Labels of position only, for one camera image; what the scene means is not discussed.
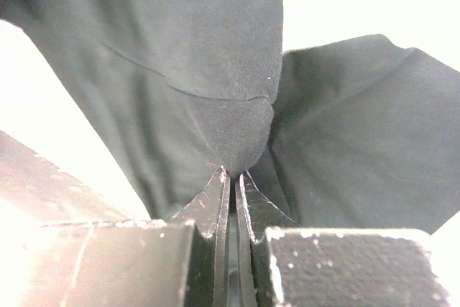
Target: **white paint speck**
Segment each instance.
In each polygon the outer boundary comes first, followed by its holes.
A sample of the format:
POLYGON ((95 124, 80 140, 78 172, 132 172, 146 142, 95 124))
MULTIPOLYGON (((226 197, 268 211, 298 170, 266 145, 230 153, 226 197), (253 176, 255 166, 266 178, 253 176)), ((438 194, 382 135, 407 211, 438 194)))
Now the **white paint speck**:
POLYGON ((285 301, 285 294, 282 291, 281 272, 276 262, 276 257, 274 255, 270 256, 270 278, 272 279, 272 286, 277 302, 283 303, 285 301))
POLYGON ((144 219, 136 219, 136 220, 134 220, 134 223, 139 228, 144 228, 145 229, 147 227, 147 221, 145 221, 144 219))
POLYGON ((113 226, 112 222, 100 221, 98 222, 98 228, 104 228, 105 226, 113 226))
POLYGON ((314 233, 310 232, 308 230, 301 230, 300 235, 301 235, 302 238, 307 239, 309 237, 312 237, 314 235, 314 233))
POLYGON ((214 234, 213 233, 210 233, 210 232, 204 232, 202 233, 202 236, 205 238, 205 239, 212 239, 214 234))
POLYGON ((121 222, 116 222, 115 226, 119 228, 131 228, 132 226, 135 226, 136 224, 134 221, 121 221, 121 222))
POLYGON ((265 231, 265 234, 267 235, 267 241, 271 242, 272 239, 279 240, 281 237, 285 236, 285 233, 283 230, 281 230, 280 227, 276 226, 273 228, 267 228, 265 231))
POLYGON ((322 252, 321 251, 321 248, 319 248, 319 240, 318 239, 314 239, 313 240, 313 244, 315 245, 316 249, 318 250, 318 252, 322 252))
MULTIPOLYGON (((251 224, 251 215, 249 214, 249 210, 247 208, 247 200, 246 200, 246 188, 244 187, 244 176, 241 174, 239 176, 239 188, 241 190, 241 199, 243 200, 243 205, 244 205, 244 217, 246 218, 246 222, 248 224, 251 224)), ((260 240, 256 238, 256 235, 254 234, 254 230, 252 227, 249 227, 249 237, 251 238, 251 241, 254 242, 255 244, 259 244, 260 240)))
POLYGON ((221 180, 221 183, 225 183, 225 180, 226 180, 226 171, 225 171, 225 168, 223 166, 221 166, 221 177, 220 177, 220 180, 221 180))

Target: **metal plate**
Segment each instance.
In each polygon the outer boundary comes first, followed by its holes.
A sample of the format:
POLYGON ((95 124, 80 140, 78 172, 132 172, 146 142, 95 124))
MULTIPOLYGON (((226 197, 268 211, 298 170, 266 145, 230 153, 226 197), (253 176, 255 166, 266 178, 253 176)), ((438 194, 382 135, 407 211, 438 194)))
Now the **metal plate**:
POLYGON ((203 245, 193 221, 43 226, 4 244, 13 273, 0 304, 211 306, 213 263, 203 245))
POLYGON ((173 220, 194 219, 206 241, 203 254, 213 262, 213 306, 226 306, 229 289, 230 177, 219 168, 205 187, 173 220))
POLYGON ((266 273, 263 239, 267 226, 298 226, 257 189, 249 173, 236 184, 239 241, 239 293, 243 307, 257 306, 259 277, 266 273))
POLYGON ((418 230, 265 232, 261 306, 450 306, 418 230))

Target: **scratched black surface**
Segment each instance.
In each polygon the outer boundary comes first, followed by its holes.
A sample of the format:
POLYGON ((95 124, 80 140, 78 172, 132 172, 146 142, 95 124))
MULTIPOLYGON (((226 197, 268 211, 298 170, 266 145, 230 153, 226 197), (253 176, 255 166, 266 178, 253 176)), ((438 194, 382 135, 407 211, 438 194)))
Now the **scratched black surface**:
POLYGON ((210 306, 202 242, 193 222, 41 227, 18 249, 33 275, 15 306, 210 306))
POLYGON ((229 200, 230 177, 219 168, 204 188, 182 211, 175 221, 193 219, 205 239, 201 251, 213 259, 213 306, 226 306, 229 274, 229 200))
POLYGON ((254 307, 257 306, 257 301, 260 301, 259 294, 263 281, 259 278, 260 275, 266 274, 268 265, 263 255, 264 248, 261 248, 266 227, 298 225, 260 193, 248 173, 242 174, 236 184, 236 212, 240 305, 254 307))
POLYGON ((420 232, 386 232, 283 229, 271 241, 264 238, 259 279, 269 288, 260 305, 450 306, 420 232))

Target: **white background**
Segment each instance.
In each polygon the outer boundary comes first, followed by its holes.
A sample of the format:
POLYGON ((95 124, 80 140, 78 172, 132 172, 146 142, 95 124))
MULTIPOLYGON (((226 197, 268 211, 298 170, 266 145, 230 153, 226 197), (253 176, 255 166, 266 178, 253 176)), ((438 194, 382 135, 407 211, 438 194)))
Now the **white background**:
MULTIPOLYGON (((396 45, 418 47, 460 70, 459 0, 284 1, 284 51, 382 33, 396 45)), ((126 178, 44 58, 19 29, 5 22, 0 22, 0 129, 135 217, 146 217, 126 178)), ((435 263, 444 277, 451 273, 447 284, 456 284, 454 290, 460 291, 459 225, 452 221, 437 233, 435 263)))

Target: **cloth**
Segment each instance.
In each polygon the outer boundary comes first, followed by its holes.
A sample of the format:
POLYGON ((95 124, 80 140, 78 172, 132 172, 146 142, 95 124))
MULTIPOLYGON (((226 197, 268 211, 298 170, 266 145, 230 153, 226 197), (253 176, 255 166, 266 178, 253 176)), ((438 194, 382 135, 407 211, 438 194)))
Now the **cloth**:
POLYGON ((216 166, 303 226, 460 209, 459 73, 375 35, 288 52, 282 0, 1 0, 154 218, 216 166))

